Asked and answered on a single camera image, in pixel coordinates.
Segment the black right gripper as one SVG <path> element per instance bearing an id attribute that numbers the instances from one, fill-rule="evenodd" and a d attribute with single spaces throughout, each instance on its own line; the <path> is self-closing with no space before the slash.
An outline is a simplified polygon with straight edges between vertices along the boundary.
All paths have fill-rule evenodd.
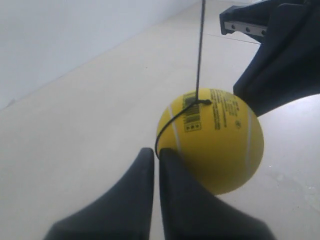
<path id="1" fill-rule="evenodd" d="M 219 14 L 222 35 L 240 32 L 261 43 L 233 86 L 260 117 L 320 93 L 320 2 L 261 0 Z"/>

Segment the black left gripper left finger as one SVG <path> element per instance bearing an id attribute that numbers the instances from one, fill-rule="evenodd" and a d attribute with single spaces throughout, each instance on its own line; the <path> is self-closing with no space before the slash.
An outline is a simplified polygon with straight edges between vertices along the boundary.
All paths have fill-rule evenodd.
<path id="1" fill-rule="evenodd" d="M 154 200 L 155 160 L 142 148 L 122 178 L 104 195 L 52 225 L 46 240 L 147 240 Z"/>

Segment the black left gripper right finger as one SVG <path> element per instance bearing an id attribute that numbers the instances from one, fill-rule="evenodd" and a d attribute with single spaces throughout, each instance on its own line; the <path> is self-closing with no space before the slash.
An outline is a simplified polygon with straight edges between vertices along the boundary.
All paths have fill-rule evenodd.
<path id="1" fill-rule="evenodd" d="M 167 240 L 273 240 L 261 220 L 206 190 L 170 148 L 159 154 L 159 192 Z"/>

